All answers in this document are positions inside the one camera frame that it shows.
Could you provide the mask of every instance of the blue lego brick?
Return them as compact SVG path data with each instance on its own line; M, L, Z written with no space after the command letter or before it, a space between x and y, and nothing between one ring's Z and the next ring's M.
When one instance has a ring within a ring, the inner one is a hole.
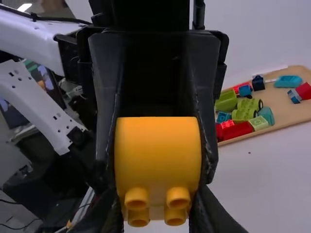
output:
M274 83L278 88L296 88L302 84L302 78L297 75L284 75Z
M230 113L219 112L216 121L217 123L221 124L222 122L225 122L230 119L231 119Z
M269 107L263 107L259 112L259 116L263 116L263 118L266 119L266 121L269 123L269 125L274 125L275 120L274 120L274 115L271 111L271 108Z
M300 95L296 92L296 90L289 90L287 92L288 97L292 100L293 103L300 103L302 98Z
M254 91L261 91L265 89L264 86L264 80L263 77L260 75L257 75L253 80L252 80L252 86Z
M252 94L251 86L250 85L243 85L239 87L239 95L240 97L250 96Z

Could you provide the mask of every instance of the red lego brick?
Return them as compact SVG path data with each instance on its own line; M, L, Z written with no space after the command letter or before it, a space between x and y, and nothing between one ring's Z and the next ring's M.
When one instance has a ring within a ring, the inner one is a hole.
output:
M216 135L217 135L217 141L221 142L223 140L223 129L222 126L218 123L216 123Z
M223 139L229 140L235 137L240 137L242 135L253 132L254 129L252 125L248 122L242 122L240 124L236 124L234 126L223 129Z
M233 120L227 120L227 121L224 121L223 123L220 124L222 129L224 128L229 128L231 126L234 126L234 122Z
M244 82L244 83L241 83L241 84L239 84L239 85L233 86L233 87L230 88L230 89L234 89L235 94L238 94L238 93L239 93L239 87L240 87L240 86L244 86L244 85L249 85L250 87L252 87L252 85L251 85L249 82Z
M302 100L310 100L311 99L311 86L309 83L301 84L296 88L296 92L302 98Z

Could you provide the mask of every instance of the pile of lego bricks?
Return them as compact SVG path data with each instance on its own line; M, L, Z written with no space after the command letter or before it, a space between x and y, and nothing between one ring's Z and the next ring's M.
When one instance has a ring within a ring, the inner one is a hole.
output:
M278 79L264 80L261 75L221 92L215 102L216 132L218 142L263 130L275 124L273 112L261 99L252 97L256 91L264 91L265 83L274 82L275 88L291 88L287 95L293 104L311 99L311 85L303 83L299 76L285 75Z

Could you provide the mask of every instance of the wall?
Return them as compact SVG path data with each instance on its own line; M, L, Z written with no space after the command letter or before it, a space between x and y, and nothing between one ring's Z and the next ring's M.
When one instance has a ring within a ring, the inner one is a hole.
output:
M230 38L226 83L249 79L239 74L261 68L309 61L310 1L209 0L206 4L206 27Z

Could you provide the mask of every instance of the yellow lego duplo brick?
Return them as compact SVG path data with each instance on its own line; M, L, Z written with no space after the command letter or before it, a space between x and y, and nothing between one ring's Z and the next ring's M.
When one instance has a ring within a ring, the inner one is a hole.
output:
M142 227L148 219L170 226L185 222L201 174L195 117L118 118L114 157L117 192L129 225Z

